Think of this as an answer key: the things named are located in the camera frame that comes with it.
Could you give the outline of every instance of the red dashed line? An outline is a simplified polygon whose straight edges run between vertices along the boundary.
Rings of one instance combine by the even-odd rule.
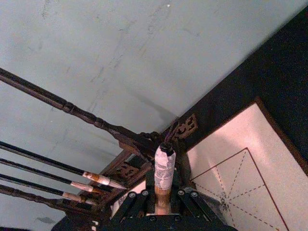
[[[233,220],[233,217],[232,217],[232,214],[231,214],[231,210],[230,210],[230,208],[228,208],[228,209],[229,209],[230,216],[231,216],[231,219],[232,219],[232,222],[233,222],[233,226],[235,227],[235,223],[234,223],[234,220]]]
[[[236,173],[236,175],[235,175],[235,178],[234,178],[233,184],[232,184],[232,186],[231,186],[231,189],[230,189],[228,198],[230,197],[230,194],[231,194],[231,192],[232,192],[232,189],[233,189],[234,183],[235,183],[235,181],[236,181],[237,175],[239,174],[239,171],[240,171],[240,169],[241,169],[241,167],[242,167],[242,164],[243,164],[243,161],[244,161],[244,157],[245,157],[245,155],[243,155],[241,164],[240,164],[239,169],[237,170],[237,173]]]
[[[234,207],[239,208],[238,206],[236,206],[235,204],[232,204],[231,202],[229,202],[229,204],[230,204],[230,205],[233,205]],[[259,221],[263,222],[264,224],[267,224],[267,225],[271,226],[272,228],[274,228],[272,225],[268,224],[268,223],[265,222],[265,221],[262,221],[260,218],[257,218],[256,216],[253,216],[251,213],[248,213],[248,212],[246,212],[245,210],[243,210],[243,209],[241,209],[241,208],[239,208],[239,209],[242,210],[243,212],[249,214],[250,216],[254,217],[255,219],[258,219]]]
[[[218,195],[216,195],[215,193],[213,193],[212,191],[210,191],[209,189],[204,188],[203,186],[197,184],[196,182],[194,182],[196,185],[198,185],[199,187],[203,188],[204,190],[207,190],[209,193],[213,194],[214,196],[219,197]]]
[[[263,186],[264,186],[264,184],[263,184],[263,185],[260,185],[260,186],[258,186],[258,187],[256,187],[256,188],[254,188],[254,189],[251,189],[251,190],[249,190],[249,191],[246,191],[246,192],[244,192],[244,193],[241,193],[240,195],[237,195],[237,196],[235,196],[235,197],[233,197],[233,198],[230,198],[229,200],[233,200],[233,199],[235,199],[235,198],[238,198],[238,197],[240,197],[240,196],[243,196],[243,195],[245,195],[246,193],[252,192],[253,190],[259,189],[259,188],[261,188],[261,187],[263,187]]]
[[[218,172],[218,168],[217,168],[217,167],[216,167],[216,171],[217,171],[217,174],[218,174],[218,178],[219,178],[220,185],[221,185],[222,190],[223,190],[223,192],[224,192],[225,189],[223,188],[223,185],[222,185],[222,182],[221,182],[221,178],[220,178],[220,174],[219,174],[219,172]]]

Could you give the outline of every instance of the white wall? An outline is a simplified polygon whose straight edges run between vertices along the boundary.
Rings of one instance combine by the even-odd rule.
[[[161,131],[307,3],[3,0],[0,67],[109,123],[138,133]],[[94,172],[120,152],[106,132],[3,83],[0,140]],[[85,182],[4,151],[0,155]],[[1,166],[0,172],[77,192],[8,167]],[[58,221],[64,216],[22,199],[0,195],[0,201],[3,226],[44,231],[53,224],[37,218]]]

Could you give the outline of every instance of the turned wooden rod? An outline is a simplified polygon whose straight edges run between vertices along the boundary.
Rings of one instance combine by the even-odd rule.
[[[79,213],[81,215],[89,216],[89,217],[100,217],[98,214],[95,214],[94,211],[73,207],[70,203],[64,203],[66,199],[47,199],[42,196],[35,195],[33,193],[24,192],[3,184],[0,184],[0,193],[8,196],[14,196],[26,199],[28,201],[34,201],[36,203],[45,204],[51,208],[62,210],[70,213]]]
[[[115,139],[128,146],[140,146],[146,150],[155,152],[154,143],[145,137],[138,135],[122,126],[116,126],[107,123],[102,118],[96,117],[94,114],[84,111],[71,102],[31,83],[23,78],[20,78],[2,68],[0,68],[0,80],[10,86],[19,89],[59,110],[76,116],[83,121],[93,124],[95,127],[109,132]]]

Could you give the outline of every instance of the white tape wrap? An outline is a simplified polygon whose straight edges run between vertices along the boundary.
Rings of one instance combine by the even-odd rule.
[[[72,194],[72,193],[69,193],[69,192],[67,192],[67,193],[64,192],[62,194],[62,196],[65,197],[65,198],[71,199],[73,201],[78,201],[80,203],[82,202],[81,196],[78,196],[78,195],[75,195],[75,194]]]
[[[95,173],[84,172],[82,176],[100,184],[108,185],[110,183],[110,179],[108,177],[104,177]]]
[[[91,185],[86,185],[75,181],[72,181],[71,185],[87,192],[93,191],[93,187]]]
[[[162,152],[160,147],[155,153],[155,185],[161,189],[169,189],[172,186],[173,171],[176,154],[167,156],[167,153]]]

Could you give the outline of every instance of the red border line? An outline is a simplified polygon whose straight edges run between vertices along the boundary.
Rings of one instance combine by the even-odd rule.
[[[205,172],[203,172],[203,173],[200,173],[198,176],[196,176],[196,177],[192,178],[192,179],[191,179],[191,181],[192,181],[192,180],[194,180],[194,179],[196,179],[197,177],[201,176],[202,174],[205,174],[205,173],[206,173],[206,172],[208,172],[209,170],[211,170],[211,169],[213,169],[213,168],[217,167],[218,165],[222,164],[223,162],[225,162],[225,161],[227,161],[227,160],[231,159],[232,157],[234,157],[235,155],[237,155],[237,154],[241,153],[241,152],[242,152],[242,151],[244,151],[245,149],[247,149],[247,150],[248,150],[248,148],[244,148],[244,149],[242,149],[241,151],[239,151],[238,153],[236,153],[236,154],[234,154],[234,155],[232,155],[232,156],[229,156],[227,159],[225,159],[225,160],[223,160],[223,161],[219,162],[218,164],[216,164],[216,165],[214,165],[213,167],[209,168],[207,171],[205,171]]]
[[[274,205],[275,205],[275,207],[276,207],[276,210],[277,210],[277,212],[279,213],[279,216],[281,217],[281,220],[283,221],[283,223],[284,223],[286,229],[287,229],[288,231],[290,231],[289,228],[288,228],[288,226],[287,226],[287,224],[285,223],[285,221],[284,221],[284,219],[283,219],[283,217],[282,217],[282,215],[281,215],[281,213],[280,213],[280,211],[279,211],[277,205],[276,205],[276,202],[274,201],[274,198],[272,197],[272,195],[271,195],[271,193],[270,193],[270,191],[269,191],[268,186],[266,185],[266,183],[265,183],[265,181],[264,181],[264,179],[263,179],[263,176],[261,175],[261,172],[260,172],[260,170],[259,170],[259,168],[258,168],[258,166],[257,166],[257,164],[256,164],[256,162],[255,162],[255,160],[254,160],[254,158],[252,157],[252,155],[251,155],[251,153],[250,153],[250,151],[249,151],[248,148],[247,148],[247,150],[248,150],[248,153],[250,154],[250,157],[251,157],[252,161],[254,162],[254,164],[255,164],[255,166],[256,166],[256,169],[258,170],[258,173],[259,173],[261,179],[263,180],[263,183],[264,183],[264,185],[265,185],[265,188],[266,188],[267,191],[269,192],[269,196],[270,196],[271,200],[273,201],[273,203],[274,203]]]
[[[288,228],[288,226],[287,226],[287,224],[285,223],[285,221],[284,221],[284,219],[283,219],[283,217],[282,217],[282,215],[281,215],[281,213],[280,213],[280,211],[279,211],[279,209],[278,209],[278,207],[277,207],[277,205],[276,205],[276,202],[274,201],[274,198],[272,197],[272,195],[271,195],[271,193],[270,193],[270,190],[269,190],[268,186],[266,185],[266,183],[265,183],[265,181],[264,181],[264,179],[263,179],[263,177],[262,177],[262,175],[261,175],[261,172],[260,172],[260,170],[259,170],[259,168],[258,168],[258,166],[257,166],[257,164],[256,164],[256,162],[255,162],[255,160],[254,160],[254,158],[252,157],[252,155],[251,155],[251,153],[250,153],[248,147],[242,149],[241,151],[237,152],[236,154],[234,154],[234,155],[228,157],[227,159],[225,159],[225,160],[219,162],[218,164],[212,166],[211,168],[209,168],[209,169],[206,170],[205,172],[203,172],[203,173],[199,174],[198,176],[192,178],[191,181],[194,180],[194,179],[196,179],[197,177],[199,177],[199,176],[205,174],[206,172],[212,170],[213,168],[217,167],[218,165],[222,164],[223,162],[225,162],[225,161],[231,159],[232,157],[236,156],[237,154],[241,153],[241,152],[244,151],[244,150],[247,150],[247,151],[248,151],[248,153],[249,153],[249,155],[250,155],[252,161],[254,162],[254,164],[255,164],[255,166],[256,166],[256,169],[257,169],[257,171],[258,171],[258,173],[259,173],[259,175],[260,175],[260,177],[261,177],[261,179],[262,179],[262,181],[263,181],[263,183],[264,183],[264,186],[265,186],[266,190],[268,191],[269,196],[270,196],[272,202],[273,202],[274,205],[275,205],[275,208],[276,208],[276,210],[277,210],[277,212],[278,212],[278,214],[279,214],[281,220],[282,220],[282,222],[284,223],[284,226],[286,227],[287,231],[290,231],[289,228]]]

